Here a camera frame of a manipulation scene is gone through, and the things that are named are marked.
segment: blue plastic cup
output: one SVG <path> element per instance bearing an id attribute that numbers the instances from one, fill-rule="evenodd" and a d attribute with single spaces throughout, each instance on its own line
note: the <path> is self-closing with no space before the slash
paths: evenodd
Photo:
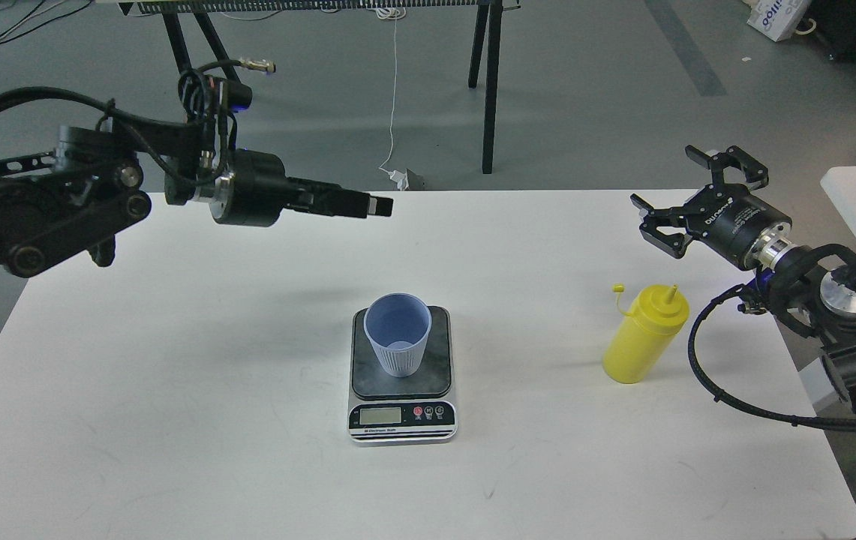
<path id="1" fill-rule="evenodd" d="M 382 369 L 407 377 L 421 367 L 431 312 L 420 298 L 398 292 L 378 298 L 365 312 L 365 334 Z"/>

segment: floor stripe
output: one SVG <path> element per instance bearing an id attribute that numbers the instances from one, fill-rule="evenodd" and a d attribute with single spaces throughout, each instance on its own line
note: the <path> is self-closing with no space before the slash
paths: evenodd
<path id="1" fill-rule="evenodd" d="M 725 85 L 718 78 L 718 74 L 711 69 L 707 59 L 701 54 L 701 49 L 688 34 L 687 28 L 677 17 L 668 0 L 644 0 L 647 10 L 654 17 L 654 22 L 661 28 L 661 33 L 668 38 L 668 43 L 674 49 L 674 54 L 681 61 L 688 77 L 695 83 L 695 88 L 702 96 L 727 95 Z"/>

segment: yellow squeeze bottle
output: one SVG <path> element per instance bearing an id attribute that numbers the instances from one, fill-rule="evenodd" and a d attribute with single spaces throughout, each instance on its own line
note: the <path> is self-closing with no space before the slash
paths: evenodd
<path id="1" fill-rule="evenodd" d="M 623 284 L 613 287 L 620 300 Z M 688 320 L 688 301 L 677 286 L 649 286 L 634 298 L 605 352 L 605 372 L 618 383 L 644 379 Z"/>

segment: bottle nozzle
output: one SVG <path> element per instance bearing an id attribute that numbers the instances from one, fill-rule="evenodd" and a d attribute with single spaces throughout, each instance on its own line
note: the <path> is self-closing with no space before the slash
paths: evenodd
<path id="1" fill-rule="evenodd" d="M 671 304 L 672 301 L 674 302 L 675 294 L 677 294 L 677 284 L 671 286 L 671 288 L 668 289 L 668 292 L 665 292 L 665 304 Z"/>
<path id="2" fill-rule="evenodd" d="M 614 284 L 613 287 L 611 287 L 611 290 L 613 292 L 615 292 L 614 307 L 616 307 L 617 310 L 620 311 L 620 314 L 622 314 L 626 317 L 630 317 L 631 314 L 629 312 L 622 310 L 622 308 L 620 308 L 620 294 L 624 292 L 624 284 L 623 283 L 616 283 L 616 284 Z"/>

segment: kitchen scale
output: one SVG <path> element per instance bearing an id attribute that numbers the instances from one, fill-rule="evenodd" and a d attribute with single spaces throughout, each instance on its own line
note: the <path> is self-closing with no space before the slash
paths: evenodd
<path id="1" fill-rule="evenodd" d="M 348 389 L 348 434 L 364 444 L 445 442 L 458 430 L 448 311 L 430 305 L 431 331 L 413 375 L 390 376 L 365 334 L 365 312 L 355 314 Z"/>

